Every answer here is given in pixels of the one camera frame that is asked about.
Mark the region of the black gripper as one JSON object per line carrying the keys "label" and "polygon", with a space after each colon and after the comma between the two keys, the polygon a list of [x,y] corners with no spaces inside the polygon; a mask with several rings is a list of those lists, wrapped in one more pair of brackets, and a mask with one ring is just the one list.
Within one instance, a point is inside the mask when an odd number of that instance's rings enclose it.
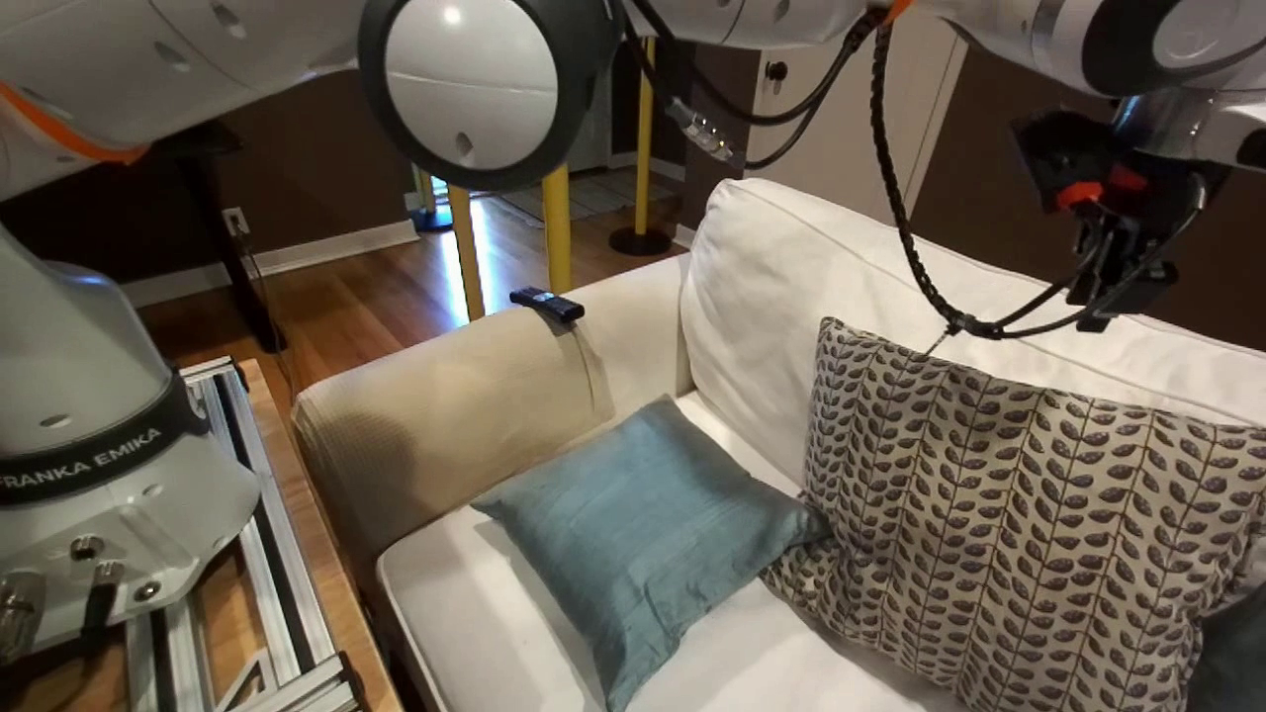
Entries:
{"label": "black gripper", "polygon": [[1070,281],[1080,332],[1143,311],[1180,281],[1170,242],[1207,208],[1204,166],[1143,155],[1073,109],[1019,121],[1015,147],[1044,208],[1080,224]]}

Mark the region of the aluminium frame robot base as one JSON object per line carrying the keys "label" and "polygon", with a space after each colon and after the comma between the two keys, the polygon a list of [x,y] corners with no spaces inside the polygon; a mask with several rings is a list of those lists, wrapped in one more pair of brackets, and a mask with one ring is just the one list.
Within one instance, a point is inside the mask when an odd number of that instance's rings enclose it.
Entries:
{"label": "aluminium frame robot base", "polygon": [[245,531],[173,604],[22,658],[0,712],[365,712],[365,635],[272,397],[249,365],[191,368],[220,445],[255,469]]}

